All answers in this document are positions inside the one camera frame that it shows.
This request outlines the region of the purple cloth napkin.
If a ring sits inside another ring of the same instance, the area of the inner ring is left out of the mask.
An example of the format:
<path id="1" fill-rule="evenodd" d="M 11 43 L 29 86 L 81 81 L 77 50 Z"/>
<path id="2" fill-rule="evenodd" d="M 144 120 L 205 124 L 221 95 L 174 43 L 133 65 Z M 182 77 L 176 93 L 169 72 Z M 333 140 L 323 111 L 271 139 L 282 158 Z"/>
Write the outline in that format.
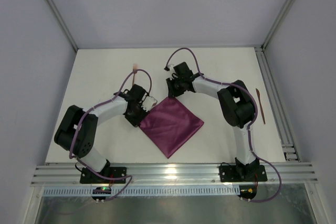
<path id="1" fill-rule="evenodd" d="M 178 151 L 204 122 L 178 99 L 166 97 L 140 123 L 142 132 L 166 158 Z"/>

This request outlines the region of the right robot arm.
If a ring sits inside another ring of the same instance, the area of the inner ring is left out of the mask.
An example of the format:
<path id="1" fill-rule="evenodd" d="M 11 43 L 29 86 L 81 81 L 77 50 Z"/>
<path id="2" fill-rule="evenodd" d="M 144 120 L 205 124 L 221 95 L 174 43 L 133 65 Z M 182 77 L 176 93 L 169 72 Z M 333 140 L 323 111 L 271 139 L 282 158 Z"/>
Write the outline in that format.
<path id="1" fill-rule="evenodd" d="M 211 80 L 201 73 L 193 73 L 185 62 L 167 65 L 164 70 L 171 75 L 166 79 L 170 98 L 190 91 L 218 99 L 224 119 L 234 130 L 236 175 L 242 181 L 254 178 L 260 164 L 251 139 L 257 108 L 245 84 L 240 80 L 227 84 Z"/>

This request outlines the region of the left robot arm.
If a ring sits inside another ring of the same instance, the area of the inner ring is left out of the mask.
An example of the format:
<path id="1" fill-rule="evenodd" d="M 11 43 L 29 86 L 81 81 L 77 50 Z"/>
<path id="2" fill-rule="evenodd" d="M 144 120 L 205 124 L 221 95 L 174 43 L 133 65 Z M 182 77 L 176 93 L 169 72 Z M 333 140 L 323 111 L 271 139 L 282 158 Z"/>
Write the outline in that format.
<path id="1" fill-rule="evenodd" d="M 157 100 L 141 86 L 135 84 L 130 90 L 118 91 L 109 100 L 84 109 L 70 106 L 62 118 L 54 136 L 54 142 L 69 152 L 89 173 L 107 179 L 110 162 L 94 147 L 98 126 L 115 116 L 123 115 L 134 127 L 148 116 Z"/>

